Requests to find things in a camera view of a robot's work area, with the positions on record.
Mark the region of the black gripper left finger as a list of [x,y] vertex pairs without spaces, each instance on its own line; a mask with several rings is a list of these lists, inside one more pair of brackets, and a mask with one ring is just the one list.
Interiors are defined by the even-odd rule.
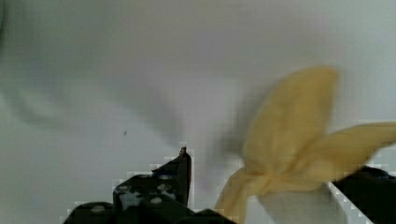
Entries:
[[64,224],[236,224],[219,213],[188,207],[191,156],[182,147],[177,157],[151,171],[118,184],[113,201],[83,203]]

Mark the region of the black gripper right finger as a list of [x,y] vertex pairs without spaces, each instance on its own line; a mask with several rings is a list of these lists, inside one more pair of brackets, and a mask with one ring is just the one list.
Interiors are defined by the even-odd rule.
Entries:
[[363,166],[333,184],[374,224],[396,224],[396,178]]

